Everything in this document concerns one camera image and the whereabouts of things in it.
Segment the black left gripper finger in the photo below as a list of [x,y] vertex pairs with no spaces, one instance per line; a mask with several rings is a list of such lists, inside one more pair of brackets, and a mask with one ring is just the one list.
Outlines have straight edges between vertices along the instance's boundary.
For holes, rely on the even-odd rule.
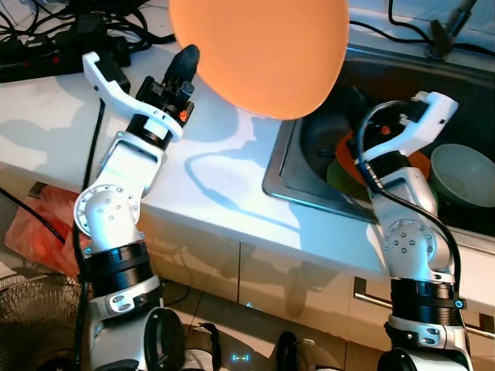
[[171,61],[171,83],[184,84],[192,82],[196,75],[200,49],[195,45],[185,46]]

